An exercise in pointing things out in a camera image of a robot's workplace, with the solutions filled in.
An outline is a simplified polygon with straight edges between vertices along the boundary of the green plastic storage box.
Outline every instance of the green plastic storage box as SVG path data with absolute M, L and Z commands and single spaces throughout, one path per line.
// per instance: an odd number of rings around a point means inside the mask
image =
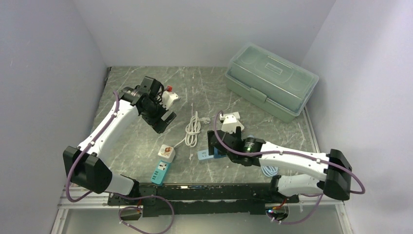
M 319 77 L 252 43 L 230 61 L 228 89 L 281 119 L 291 122 L 310 98 Z

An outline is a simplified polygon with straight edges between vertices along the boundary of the gray marble tabletop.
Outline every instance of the gray marble tabletop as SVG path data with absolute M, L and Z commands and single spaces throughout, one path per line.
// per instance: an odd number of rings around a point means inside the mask
M 219 110 L 238 111 L 245 126 L 243 135 L 252 134 L 274 144 L 314 152 L 307 120 L 303 113 L 291 123 L 284 123 L 225 87 L 225 67 L 113 67 L 99 103 L 94 128 L 103 120 L 114 102 L 113 90 L 134 87 L 144 76 L 170 85 L 180 96 L 172 110 L 176 119 L 163 134 L 157 134 L 142 118 L 136 119 L 119 138 L 111 151 L 110 168 L 114 173 L 150 182 L 159 162 L 157 152 L 162 144 L 173 146 L 185 137 L 185 126 L 192 114 L 211 120 Z M 259 167 L 244 167 L 228 158 L 199 161 L 197 152 L 207 149 L 207 130 L 213 124 L 202 124 L 198 143 L 190 148 L 184 143 L 176 148 L 176 156 L 164 183 L 245 183 L 269 182 Z

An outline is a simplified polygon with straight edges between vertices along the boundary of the white power adapter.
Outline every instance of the white power adapter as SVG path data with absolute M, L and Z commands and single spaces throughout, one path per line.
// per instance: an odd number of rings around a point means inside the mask
M 158 156 L 162 161 L 171 163 L 175 157 L 175 149 L 172 146 L 162 145 L 159 149 Z

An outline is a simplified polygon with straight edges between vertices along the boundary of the teal power strip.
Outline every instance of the teal power strip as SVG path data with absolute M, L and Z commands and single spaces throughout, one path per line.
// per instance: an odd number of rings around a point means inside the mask
M 167 174 L 167 171 L 169 169 L 169 165 L 170 163 L 159 160 L 158 166 L 153 172 L 153 175 L 150 181 L 157 185 L 162 185 L 162 183 L 164 182 L 164 178 Z

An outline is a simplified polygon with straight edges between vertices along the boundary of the white wall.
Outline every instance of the white wall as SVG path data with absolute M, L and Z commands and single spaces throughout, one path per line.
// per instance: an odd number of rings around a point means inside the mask
M 335 0 L 75 0 L 109 66 L 227 66 L 248 41 L 300 64 Z
M 49 233 L 106 65 L 71 0 L 0 1 L 0 233 Z
M 411 1 L 338 0 L 302 64 L 320 75 L 321 149 L 342 150 L 367 189 L 346 202 L 357 234 L 413 233 L 412 62 Z

